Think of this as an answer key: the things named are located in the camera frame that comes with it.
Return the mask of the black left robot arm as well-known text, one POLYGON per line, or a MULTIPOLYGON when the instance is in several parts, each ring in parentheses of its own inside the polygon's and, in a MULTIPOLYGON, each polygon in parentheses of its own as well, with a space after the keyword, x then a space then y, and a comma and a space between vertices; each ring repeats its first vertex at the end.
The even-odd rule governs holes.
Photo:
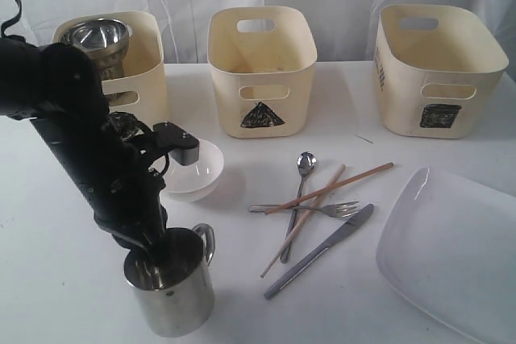
POLYGON ((149 170, 164 155, 159 135, 137 122, 142 134, 122 140, 86 54, 64 44, 41 49, 2 39, 1 114, 30 120, 101 229, 154 263, 168 257, 158 199, 164 181, 149 170))

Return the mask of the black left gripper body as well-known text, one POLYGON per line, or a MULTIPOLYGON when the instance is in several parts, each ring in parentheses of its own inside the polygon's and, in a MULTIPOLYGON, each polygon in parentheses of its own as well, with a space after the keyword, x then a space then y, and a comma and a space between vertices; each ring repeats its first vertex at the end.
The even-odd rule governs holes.
POLYGON ((94 220, 116 239, 161 239, 167 215, 160 204, 166 157, 160 126, 114 112, 99 123, 71 114, 37 118, 34 128, 94 212, 94 220))

